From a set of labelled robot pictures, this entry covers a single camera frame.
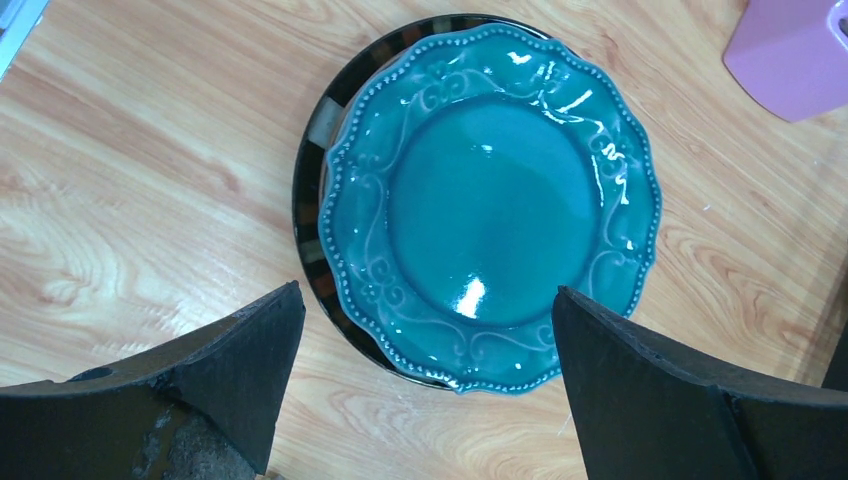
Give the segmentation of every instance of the scalloped plate rim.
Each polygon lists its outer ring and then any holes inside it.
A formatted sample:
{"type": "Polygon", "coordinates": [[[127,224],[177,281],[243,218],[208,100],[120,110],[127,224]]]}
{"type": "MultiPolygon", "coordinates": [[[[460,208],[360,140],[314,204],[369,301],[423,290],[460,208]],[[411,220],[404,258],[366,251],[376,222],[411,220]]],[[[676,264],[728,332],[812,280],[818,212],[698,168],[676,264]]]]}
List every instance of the scalloped plate rim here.
{"type": "MultiPolygon", "coordinates": [[[[470,35],[476,34],[477,32],[486,31],[486,30],[506,31],[508,35],[519,38],[521,40],[524,40],[525,42],[536,43],[536,44],[539,44],[539,45],[548,45],[550,48],[549,48],[547,53],[554,54],[554,55],[559,54],[569,63],[576,64],[576,65],[584,65],[585,67],[591,68],[593,73],[596,74],[596,77],[599,79],[599,81],[601,81],[601,83],[604,84],[605,88],[607,88],[609,90],[609,92],[613,95],[614,98],[617,98],[619,100],[618,106],[620,107],[620,109],[617,110],[617,113],[619,113],[620,115],[622,115],[623,117],[625,117],[628,120],[628,123],[630,124],[630,126],[636,131],[637,134],[640,135],[640,138],[643,141],[642,146],[643,146],[643,149],[645,151],[645,158],[643,160],[643,165],[644,165],[644,168],[645,168],[645,171],[646,171],[646,175],[649,178],[650,186],[652,187],[653,193],[655,194],[654,199],[653,199],[654,200],[654,215],[653,215],[653,217],[655,219],[655,222],[654,222],[655,227],[648,233],[648,241],[646,242],[647,243],[646,255],[645,255],[645,257],[643,258],[643,261],[642,261],[642,267],[643,267],[643,272],[644,272],[643,278],[647,278],[647,272],[652,269],[652,267],[654,266],[654,264],[656,262],[656,237],[657,237],[657,232],[659,230],[658,223],[659,223],[659,218],[660,218],[661,213],[662,213],[662,203],[663,203],[662,202],[662,189],[659,185],[659,180],[656,176],[656,172],[655,172],[654,167],[653,167],[652,149],[651,149],[651,146],[650,146],[650,141],[649,141],[647,132],[645,131],[645,128],[642,125],[642,123],[636,118],[635,115],[633,115],[633,112],[631,111],[629,105],[627,105],[627,103],[624,101],[623,97],[621,96],[620,91],[618,90],[618,87],[615,85],[615,83],[612,81],[612,79],[609,78],[609,75],[606,72],[604,72],[603,69],[601,69],[600,67],[592,64],[591,62],[583,60],[582,58],[580,58],[578,56],[576,56],[574,53],[572,53],[570,51],[570,49],[562,41],[560,41],[556,38],[553,38],[553,37],[548,38],[548,39],[540,39],[540,38],[528,35],[525,32],[523,32],[520,29],[517,29],[515,27],[508,26],[508,25],[500,25],[500,24],[484,24],[484,25],[474,27],[474,28],[470,28],[470,29],[466,29],[466,30],[434,34],[434,35],[425,37],[425,38],[419,40],[418,42],[416,42],[414,45],[410,46],[406,51],[404,51],[402,54],[398,55],[395,62],[391,66],[380,71],[377,75],[375,75],[373,78],[368,80],[362,86],[362,88],[357,93],[357,95],[354,97],[354,99],[351,100],[350,105],[353,108],[360,108],[363,105],[362,97],[364,96],[364,94],[366,92],[368,92],[369,90],[374,89],[374,86],[382,83],[384,81],[384,79],[391,77],[391,75],[393,73],[397,73],[398,70],[403,68],[404,63],[410,62],[409,58],[414,55],[414,52],[415,52],[415,49],[416,49],[417,46],[425,44],[425,43],[426,44],[433,44],[435,46],[435,45],[437,45],[437,42],[440,41],[440,40],[461,39],[463,37],[468,37],[470,35]]],[[[350,115],[348,115],[348,118],[345,118],[342,121],[342,124],[340,126],[340,129],[339,129],[338,135],[336,137],[337,139],[336,139],[335,143],[332,144],[327,149],[327,152],[326,152],[326,158],[327,159],[333,158],[334,156],[336,156],[338,154],[339,151],[344,150],[346,148],[349,148],[346,145],[344,139],[346,137],[350,136],[350,129],[353,125],[353,123],[350,120],[351,120],[351,117],[350,117],[350,115]]],[[[336,166],[330,161],[327,161],[326,165],[327,165],[328,176],[331,179],[335,177],[335,174],[337,173],[337,171],[339,169],[344,168],[341,165],[336,166]]],[[[333,190],[333,188],[327,188],[326,191],[325,191],[325,195],[330,194],[330,192],[332,192],[332,190],[333,190]]],[[[327,240],[325,238],[326,237],[326,233],[325,233],[326,227],[324,226],[324,224],[326,224],[326,223],[331,224],[332,223],[332,211],[333,211],[332,203],[328,204],[327,202],[323,202],[323,204],[321,205],[320,213],[319,213],[319,217],[318,217],[318,220],[319,220],[319,228],[318,228],[319,239],[320,239],[322,248],[325,249],[325,252],[327,251],[327,243],[326,243],[327,240]]],[[[336,265],[336,262],[331,260],[331,257],[330,257],[329,254],[328,254],[328,264],[330,266],[330,269],[331,269],[331,272],[332,272],[332,275],[333,275],[333,281],[336,284],[336,288],[340,292],[343,291],[343,289],[346,288],[346,287],[343,284],[342,278],[340,278],[340,269],[336,265]]],[[[634,289],[634,292],[631,296],[631,300],[629,302],[629,306],[628,306],[628,309],[627,309],[625,316],[629,316],[633,312],[635,307],[638,305],[639,300],[641,299],[641,296],[642,296],[642,290],[643,290],[642,288],[634,289]]],[[[410,375],[413,375],[413,376],[416,376],[416,377],[428,378],[428,379],[433,379],[433,380],[444,382],[451,389],[453,389],[453,391],[455,391],[456,393],[459,393],[459,394],[468,393],[468,392],[472,392],[472,391],[481,391],[481,392],[487,392],[487,393],[502,393],[502,394],[512,394],[512,395],[527,393],[527,392],[530,392],[532,390],[535,390],[536,388],[545,384],[547,381],[551,380],[552,378],[556,378],[557,376],[559,376],[562,373],[561,367],[557,366],[555,368],[552,368],[548,371],[545,371],[545,372],[539,374],[534,379],[534,381],[532,381],[530,383],[525,383],[525,384],[521,384],[521,385],[511,385],[511,384],[508,384],[508,383],[496,384],[496,383],[493,383],[493,382],[485,382],[485,381],[463,380],[460,375],[454,375],[454,374],[446,372],[446,371],[432,371],[432,370],[428,369],[425,372],[420,372],[420,371],[417,371],[415,368],[410,368],[409,364],[413,364],[414,362],[410,361],[409,358],[407,358],[404,354],[399,352],[394,347],[394,345],[392,344],[391,341],[385,339],[386,336],[383,333],[383,329],[381,328],[381,326],[379,324],[377,324],[377,321],[372,321],[371,323],[373,323],[373,325],[369,325],[369,323],[367,321],[363,321],[362,319],[360,319],[359,316],[355,315],[355,312],[352,311],[351,306],[348,305],[348,302],[344,299],[344,296],[342,296],[342,295],[339,296],[339,303],[340,303],[342,310],[345,312],[346,315],[348,315],[348,317],[351,319],[351,321],[354,322],[355,324],[357,324],[360,328],[365,330],[369,335],[371,335],[375,339],[378,347],[383,351],[383,353],[386,355],[386,357],[399,370],[407,372],[410,375]]]]}

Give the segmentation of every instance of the table surface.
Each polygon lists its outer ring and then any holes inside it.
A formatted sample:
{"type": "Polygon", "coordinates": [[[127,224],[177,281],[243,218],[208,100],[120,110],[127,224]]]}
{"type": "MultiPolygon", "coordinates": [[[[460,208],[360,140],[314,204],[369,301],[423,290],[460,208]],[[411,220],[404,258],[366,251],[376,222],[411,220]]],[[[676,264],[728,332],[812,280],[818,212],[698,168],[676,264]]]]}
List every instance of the table surface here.
{"type": "MultiPolygon", "coordinates": [[[[634,321],[818,384],[846,311],[848,109],[791,125],[742,91],[721,55],[744,4],[54,0],[0,84],[0,385],[64,380],[305,287],[292,170],[325,85],[397,26],[483,9],[603,67],[645,124],[664,217],[634,321]]],[[[518,398],[420,387],[304,297],[274,471],[585,477],[561,381],[518,398]]]]}

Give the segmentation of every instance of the pink object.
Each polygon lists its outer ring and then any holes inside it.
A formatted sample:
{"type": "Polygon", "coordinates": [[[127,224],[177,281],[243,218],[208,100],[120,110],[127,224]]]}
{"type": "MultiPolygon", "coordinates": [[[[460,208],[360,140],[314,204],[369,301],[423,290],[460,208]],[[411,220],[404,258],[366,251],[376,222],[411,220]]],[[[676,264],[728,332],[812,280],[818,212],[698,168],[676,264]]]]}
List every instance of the pink object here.
{"type": "Polygon", "coordinates": [[[789,122],[848,105],[848,0],[750,0],[724,64],[789,122]]]}

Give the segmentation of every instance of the plate center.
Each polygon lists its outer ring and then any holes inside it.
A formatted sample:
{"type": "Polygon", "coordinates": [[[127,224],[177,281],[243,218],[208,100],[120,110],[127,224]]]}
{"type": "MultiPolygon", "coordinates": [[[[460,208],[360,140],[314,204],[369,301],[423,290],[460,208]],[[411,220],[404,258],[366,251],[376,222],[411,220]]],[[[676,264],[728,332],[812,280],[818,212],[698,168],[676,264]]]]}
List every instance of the plate center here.
{"type": "Polygon", "coordinates": [[[598,241],[585,148],[539,107],[500,95],[446,106],[409,138],[388,232],[406,280],[467,322],[511,327],[549,311],[598,241]]]}

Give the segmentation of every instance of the ceramic plate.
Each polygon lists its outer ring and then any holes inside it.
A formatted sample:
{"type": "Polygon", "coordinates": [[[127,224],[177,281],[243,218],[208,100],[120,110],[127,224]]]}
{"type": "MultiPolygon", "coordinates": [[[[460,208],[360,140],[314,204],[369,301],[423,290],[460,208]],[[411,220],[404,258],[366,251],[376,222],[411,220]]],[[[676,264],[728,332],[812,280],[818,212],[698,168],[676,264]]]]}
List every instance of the ceramic plate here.
{"type": "Polygon", "coordinates": [[[342,308],[457,392],[555,377],[556,287],[629,315],[654,259],[644,129],[606,74],[516,28],[415,44],[356,97],[327,164],[342,308]]]}

